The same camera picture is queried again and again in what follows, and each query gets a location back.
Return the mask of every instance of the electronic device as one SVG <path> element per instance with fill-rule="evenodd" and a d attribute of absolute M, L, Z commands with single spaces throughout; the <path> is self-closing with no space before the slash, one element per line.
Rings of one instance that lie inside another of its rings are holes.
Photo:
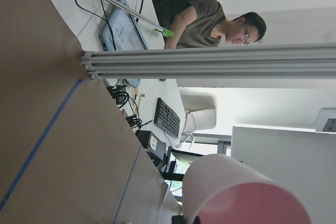
<path fill-rule="evenodd" d="M 112 86 L 106 87 L 112 98 L 115 99 L 115 103 L 117 105 L 123 104 L 127 98 L 125 95 L 126 93 L 125 87 L 126 86 L 122 85 L 117 85 L 115 88 Z"/>
<path fill-rule="evenodd" d="M 315 131 L 317 132 L 336 132 L 336 109 L 321 109 L 316 120 Z"/>
<path fill-rule="evenodd" d="M 135 135 L 141 145 L 147 152 L 154 154 L 160 160 L 163 160 L 166 144 L 161 142 L 151 131 L 137 130 Z"/>
<path fill-rule="evenodd" d="M 192 152 L 184 152 L 180 150 L 171 150 L 171 155 L 173 155 L 178 161 L 183 163 L 186 166 L 190 166 L 197 158 L 202 157 L 202 154 L 192 153 Z"/>
<path fill-rule="evenodd" d="M 160 97 L 156 103 L 154 123 L 174 138 L 178 137 L 180 118 Z"/>
<path fill-rule="evenodd" d="M 118 0 L 128 7 L 126 0 Z M 147 43 L 140 31 L 135 18 L 124 10 L 114 7 L 109 17 L 113 31 L 113 39 L 117 50 L 148 50 Z M 105 51 L 114 51 L 110 29 L 106 24 L 99 34 L 100 42 Z M 125 79 L 134 88 L 140 85 L 141 79 Z"/>

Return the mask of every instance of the blue tablet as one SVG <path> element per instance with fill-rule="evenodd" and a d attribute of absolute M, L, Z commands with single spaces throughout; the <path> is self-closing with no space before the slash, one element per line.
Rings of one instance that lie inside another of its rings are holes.
<path fill-rule="evenodd" d="M 118 0 L 120 3 L 128 6 L 126 0 Z M 114 7 L 109 17 L 109 23 L 113 31 L 114 43 L 117 50 L 147 50 L 145 42 L 138 23 L 135 18 L 126 11 Z M 104 50 L 114 51 L 112 35 L 108 25 L 105 25 L 99 35 L 99 39 Z M 134 88 L 137 88 L 141 79 L 126 79 L 126 82 Z"/>

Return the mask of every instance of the black device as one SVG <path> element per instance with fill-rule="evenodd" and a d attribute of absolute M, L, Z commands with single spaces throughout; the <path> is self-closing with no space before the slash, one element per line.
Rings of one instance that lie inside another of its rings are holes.
<path fill-rule="evenodd" d="M 117 85 L 116 87 L 108 86 L 106 89 L 109 91 L 117 105 L 125 103 L 127 99 L 126 90 L 124 85 Z"/>
<path fill-rule="evenodd" d="M 180 131 L 180 118 L 160 97 L 157 99 L 154 123 L 177 138 Z"/>
<path fill-rule="evenodd" d="M 166 144 L 161 142 L 151 131 L 137 130 L 135 135 L 147 152 L 154 154 L 160 160 L 165 156 Z"/>

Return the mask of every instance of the pink cylinder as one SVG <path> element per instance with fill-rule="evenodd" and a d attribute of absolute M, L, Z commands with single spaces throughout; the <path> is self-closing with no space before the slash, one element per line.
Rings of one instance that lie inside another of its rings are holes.
<path fill-rule="evenodd" d="M 187 224 L 310 224 L 293 194 L 265 175 L 223 154 L 198 158 L 183 178 Z"/>

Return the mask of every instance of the computer monitor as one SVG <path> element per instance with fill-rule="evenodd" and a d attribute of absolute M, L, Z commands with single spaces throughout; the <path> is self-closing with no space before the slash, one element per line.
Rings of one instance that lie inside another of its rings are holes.
<path fill-rule="evenodd" d="M 202 157 L 202 154 L 192 153 L 192 152 L 184 152 L 172 149 L 171 155 L 173 155 L 178 161 L 186 166 L 190 166 L 198 157 Z"/>

